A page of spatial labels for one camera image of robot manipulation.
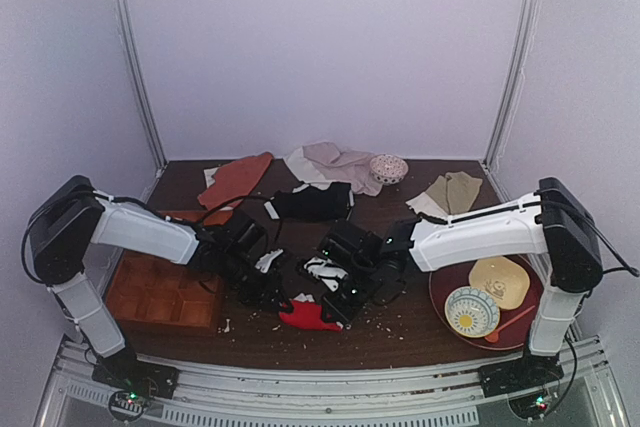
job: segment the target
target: spoon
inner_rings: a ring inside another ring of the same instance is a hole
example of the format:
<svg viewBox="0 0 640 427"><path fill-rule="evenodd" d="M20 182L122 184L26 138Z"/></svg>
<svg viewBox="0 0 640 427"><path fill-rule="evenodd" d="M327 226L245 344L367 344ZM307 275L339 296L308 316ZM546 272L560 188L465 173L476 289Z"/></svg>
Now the spoon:
<svg viewBox="0 0 640 427"><path fill-rule="evenodd" d="M514 322L517 322L518 320L520 320L522 317L524 317L525 315L527 315L529 312L531 312L533 309L535 309L536 306L532 305L531 307L529 307L526 310L523 310L522 312L520 312L518 315L516 315L513 319L505 322L503 325L501 325L500 327L498 327L496 330L494 330L493 332L491 332L490 334L487 334L484 336L484 340L486 340L487 342L489 342L490 344L495 344L496 342L498 342L500 340L500 331L502 329L506 329L507 327L509 327L511 324L513 324Z"/></svg>

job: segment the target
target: patterned bowl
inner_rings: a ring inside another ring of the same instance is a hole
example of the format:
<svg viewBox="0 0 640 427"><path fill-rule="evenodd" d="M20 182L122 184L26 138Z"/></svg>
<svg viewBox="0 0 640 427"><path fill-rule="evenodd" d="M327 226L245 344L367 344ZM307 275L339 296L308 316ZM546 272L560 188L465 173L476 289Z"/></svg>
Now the patterned bowl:
<svg viewBox="0 0 640 427"><path fill-rule="evenodd" d="M473 287L460 287L451 292L445 302L444 313L453 330L465 337L484 337L500 323L500 309L496 301Z"/></svg>
<svg viewBox="0 0 640 427"><path fill-rule="evenodd" d="M409 165L395 155L376 155L369 163L371 175L383 185L393 185L404 179Z"/></svg>

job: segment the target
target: pink patterned bowl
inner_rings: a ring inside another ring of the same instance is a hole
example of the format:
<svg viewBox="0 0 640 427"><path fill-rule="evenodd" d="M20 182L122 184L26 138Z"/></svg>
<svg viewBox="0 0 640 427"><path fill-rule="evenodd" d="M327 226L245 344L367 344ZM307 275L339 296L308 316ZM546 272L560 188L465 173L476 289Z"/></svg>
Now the pink patterned bowl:
<svg viewBox="0 0 640 427"><path fill-rule="evenodd" d="M371 175L383 185L393 185L404 179L409 165L395 155L376 155L369 164Z"/></svg>

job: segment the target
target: black cloth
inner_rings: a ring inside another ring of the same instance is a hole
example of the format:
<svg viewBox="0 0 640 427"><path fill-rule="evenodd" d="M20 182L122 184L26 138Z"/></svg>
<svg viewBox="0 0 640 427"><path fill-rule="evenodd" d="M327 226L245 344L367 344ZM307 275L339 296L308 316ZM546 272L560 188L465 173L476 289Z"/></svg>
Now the black cloth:
<svg viewBox="0 0 640 427"><path fill-rule="evenodd" d="M281 219L310 222L345 219L351 210L351 184L332 182L327 190L309 186L300 192L278 191L271 205Z"/></svg>

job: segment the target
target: blue and white plate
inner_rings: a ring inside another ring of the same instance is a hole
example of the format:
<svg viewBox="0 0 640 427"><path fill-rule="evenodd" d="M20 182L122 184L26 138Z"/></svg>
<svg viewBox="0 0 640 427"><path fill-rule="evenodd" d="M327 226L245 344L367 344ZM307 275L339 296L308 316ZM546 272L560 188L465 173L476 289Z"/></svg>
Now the blue and white plate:
<svg viewBox="0 0 640 427"><path fill-rule="evenodd" d="M460 287L451 292L444 313L453 330L465 337L484 337L500 323L496 301L486 292L472 287Z"/></svg>

